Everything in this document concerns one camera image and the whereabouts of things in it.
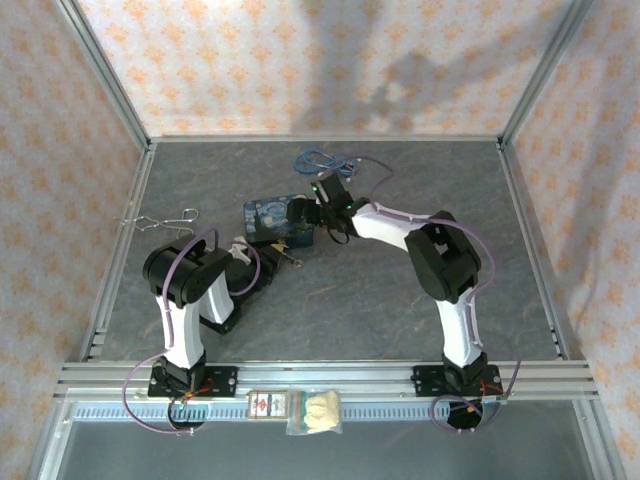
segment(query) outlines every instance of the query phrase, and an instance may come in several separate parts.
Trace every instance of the mounting plate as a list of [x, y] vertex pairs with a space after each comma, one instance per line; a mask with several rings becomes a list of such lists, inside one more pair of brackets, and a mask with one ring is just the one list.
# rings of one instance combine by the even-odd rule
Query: mounting plate
[[[209, 380], [213, 381], [213, 388], [199, 393], [199, 398], [235, 397], [238, 386], [238, 367], [206, 365], [203, 383]], [[176, 398], [184, 395], [184, 389], [172, 382], [161, 366], [154, 366], [151, 370], [147, 395], [149, 398]]]
[[416, 397], [439, 397], [447, 394], [461, 397], [482, 397], [483, 394], [496, 395], [503, 391], [500, 370], [496, 365], [487, 365], [480, 376], [461, 391], [456, 391], [447, 383], [444, 370], [444, 365], [416, 365], [413, 367], [411, 381], [416, 390]]

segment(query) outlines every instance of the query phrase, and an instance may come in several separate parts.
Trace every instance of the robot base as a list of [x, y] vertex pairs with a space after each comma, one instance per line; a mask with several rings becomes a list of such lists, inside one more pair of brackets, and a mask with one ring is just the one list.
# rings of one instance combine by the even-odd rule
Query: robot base
[[454, 388], [445, 377], [444, 365], [416, 365], [413, 367], [411, 381], [417, 397], [439, 397], [440, 395], [459, 395], [461, 397], [482, 397], [502, 392], [500, 370], [496, 365], [487, 365], [469, 385]]
[[154, 365], [149, 381], [149, 398], [179, 398], [188, 391], [198, 391], [198, 397], [235, 397], [238, 367], [206, 365], [204, 359], [189, 370], [167, 362], [164, 357]]

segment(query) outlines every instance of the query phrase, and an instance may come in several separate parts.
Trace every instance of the metal bar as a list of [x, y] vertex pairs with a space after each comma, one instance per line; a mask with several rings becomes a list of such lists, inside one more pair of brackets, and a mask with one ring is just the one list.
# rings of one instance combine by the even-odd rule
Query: metal bar
[[567, 14], [560, 23], [558, 31], [552, 38], [549, 47], [542, 56], [540, 63], [524, 89], [522, 97], [520, 97], [515, 110], [511, 114], [511, 118], [509, 118], [504, 128], [502, 142], [505, 145], [511, 144], [515, 138], [522, 122], [531, 111], [540, 92], [560, 61], [562, 54], [569, 46], [571, 39], [578, 30], [582, 20], [584, 20], [587, 10], [589, 10], [592, 3], [593, 0], [574, 0], [569, 7]]
[[149, 144], [149, 136], [106, 54], [100, 47], [97, 36], [82, 8], [76, 0], [56, 0], [56, 4], [131, 138], [141, 151], [146, 149]]
[[98, 358], [100, 355], [102, 355], [102, 347], [91, 347], [91, 350], [89, 350], [89, 357], [91, 358]]
[[[134, 414], [142, 420], [165, 420], [167, 405], [163, 404], [131, 404]], [[341, 418], [345, 422], [384, 422], [384, 421], [430, 421], [428, 404], [422, 402], [403, 403], [401, 406], [391, 403], [347, 403], [342, 405]], [[247, 402], [216, 402], [208, 405], [189, 404], [186, 408], [176, 409], [174, 418], [187, 419], [189, 414], [197, 414], [200, 421], [207, 422], [246, 422]], [[449, 416], [449, 405], [439, 403], [435, 409], [439, 421], [446, 421]], [[128, 422], [131, 417], [121, 402], [79, 403], [74, 421], [80, 422]]]
[[73, 425], [74, 409], [73, 402], [54, 404], [39, 441], [43, 448], [36, 450], [27, 478], [57, 478]]
[[151, 144], [191, 142], [495, 142], [495, 135], [187, 135], [151, 137]]
[[573, 407], [593, 476], [598, 480], [627, 478], [602, 403], [576, 400]]
[[[124, 220], [131, 220], [138, 215], [144, 189], [147, 184], [147, 179], [149, 178], [152, 161], [152, 150], [145, 150], [141, 153], [131, 182], [131, 187], [129, 188], [127, 203], [122, 211], [122, 218]], [[129, 251], [129, 245], [131, 244], [131, 238], [133, 237], [134, 231], [135, 228], [131, 223], [120, 225], [118, 227], [116, 242], [113, 246], [111, 258], [102, 278], [100, 290], [98, 291], [96, 302], [91, 312], [91, 323], [85, 334], [82, 349], [80, 350], [80, 361], [86, 360], [89, 356], [89, 351], [93, 344], [93, 338], [97, 329], [101, 329], [106, 333], [106, 328], [109, 324], [109, 318], [111, 316], [111, 311], [113, 310], [118, 286], [120, 285], [122, 270], [124, 269], [127, 252]]]
[[509, 145], [505, 148], [504, 144], [498, 144], [498, 154], [507, 179], [509, 191], [511, 192], [511, 198], [513, 199], [516, 215], [520, 222], [520, 228], [522, 229], [527, 252], [529, 253], [529, 260], [533, 267], [533, 274], [535, 276], [536, 283], [538, 284], [538, 290], [540, 291], [542, 305], [549, 324], [556, 334], [560, 352], [564, 358], [581, 359], [583, 358], [583, 355], [573, 332], [573, 327], [568, 322], [562, 321], [561, 318], [564, 317], [558, 315], [555, 302], [551, 295], [551, 286], [543, 273], [538, 249], [535, 248], [533, 242], [532, 226], [525, 214], [524, 205], [522, 203], [522, 192], [520, 191], [518, 182], [514, 175], [514, 168], [517, 168], [518, 164], [517, 160], [514, 159], [514, 157], [516, 157], [515, 147], [513, 145]]
[[[514, 362], [495, 362], [503, 376], [510, 379]], [[340, 391], [344, 402], [416, 401], [410, 380], [416, 364], [439, 365], [438, 362], [251, 362], [240, 367], [238, 389], [234, 399], [246, 402], [251, 390], [328, 389]], [[132, 362], [65, 364], [55, 390], [56, 397], [73, 401], [117, 401], [122, 383], [133, 367]], [[128, 398], [136, 402], [163, 403], [146, 397], [150, 366], [141, 367], [130, 382]], [[585, 361], [522, 362], [513, 389], [512, 400], [582, 400], [597, 399], [598, 391]]]

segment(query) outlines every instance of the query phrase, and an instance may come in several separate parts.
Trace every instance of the plastic bag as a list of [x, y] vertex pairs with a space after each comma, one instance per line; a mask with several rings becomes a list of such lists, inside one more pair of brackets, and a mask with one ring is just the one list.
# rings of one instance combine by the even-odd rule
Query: plastic bag
[[291, 392], [287, 435], [342, 433], [342, 405], [336, 390]]

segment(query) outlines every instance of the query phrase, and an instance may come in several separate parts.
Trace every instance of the blue cable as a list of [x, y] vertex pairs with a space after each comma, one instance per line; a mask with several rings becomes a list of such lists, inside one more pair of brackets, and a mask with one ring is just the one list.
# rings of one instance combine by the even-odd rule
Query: blue cable
[[[325, 158], [324, 163], [313, 161], [310, 157], [319, 155]], [[338, 155], [329, 155], [317, 148], [311, 148], [298, 155], [293, 162], [293, 168], [296, 172], [304, 175], [317, 175], [327, 170], [338, 172], [345, 178], [353, 177], [358, 171], [358, 162], [354, 158], [341, 158]]]

